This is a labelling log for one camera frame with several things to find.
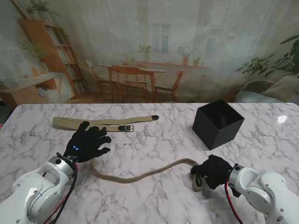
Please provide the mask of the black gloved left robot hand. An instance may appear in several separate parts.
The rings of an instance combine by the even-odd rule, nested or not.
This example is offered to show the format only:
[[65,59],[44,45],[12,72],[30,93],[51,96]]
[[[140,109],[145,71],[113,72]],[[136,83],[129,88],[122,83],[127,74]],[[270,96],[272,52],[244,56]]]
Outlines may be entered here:
[[67,144],[63,156],[73,162],[87,162],[110,152],[103,144],[110,143],[111,138],[107,136],[106,128],[99,129],[97,126],[89,127],[88,121],[82,122],[77,131]]

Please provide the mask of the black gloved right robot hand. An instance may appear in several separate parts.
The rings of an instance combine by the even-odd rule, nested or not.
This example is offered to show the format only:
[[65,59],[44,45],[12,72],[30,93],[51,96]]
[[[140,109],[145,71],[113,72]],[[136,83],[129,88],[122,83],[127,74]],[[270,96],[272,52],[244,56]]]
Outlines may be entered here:
[[191,169],[192,175],[200,176],[210,189],[216,189],[228,179],[233,167],[216,155],[209,155],[208,159],[200,165],[194,165]]

